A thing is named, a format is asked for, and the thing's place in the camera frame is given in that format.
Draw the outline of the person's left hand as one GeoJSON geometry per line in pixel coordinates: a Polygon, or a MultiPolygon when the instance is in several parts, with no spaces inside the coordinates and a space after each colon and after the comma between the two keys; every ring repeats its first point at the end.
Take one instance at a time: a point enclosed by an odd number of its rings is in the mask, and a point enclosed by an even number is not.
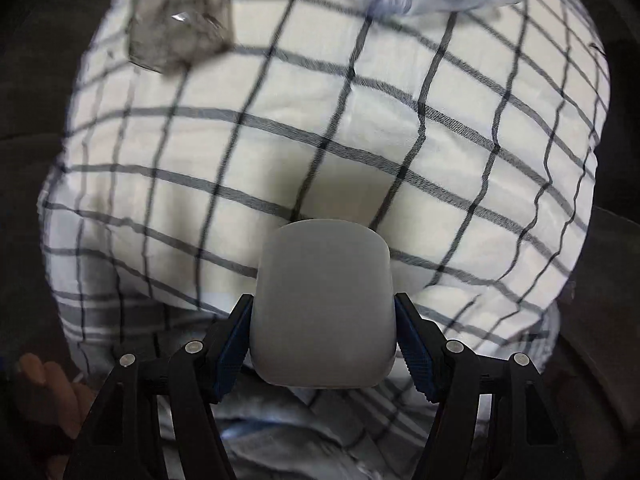
{"type": "Polygon", "coordinates": [[[96,398],[54,361],[33,353],[17,361],[13,386],[14,479],[61,479],[68,456],[96,398]]]}

